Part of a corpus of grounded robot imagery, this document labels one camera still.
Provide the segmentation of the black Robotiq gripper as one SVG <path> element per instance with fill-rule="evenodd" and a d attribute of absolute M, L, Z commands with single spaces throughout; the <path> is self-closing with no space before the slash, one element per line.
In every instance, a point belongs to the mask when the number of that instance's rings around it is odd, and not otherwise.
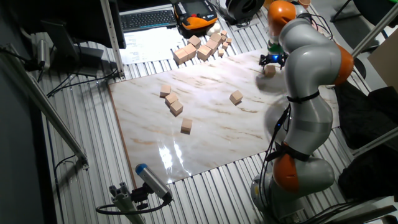
<path fill-rule="evenodd" d="M 280 69 L 283 69 L 286 63 L 286 57 L 281 54 L 268 54 L 267 56 L 261 55 L 259 65 L 266 65 L 267 63 L 278 63 Z"/>

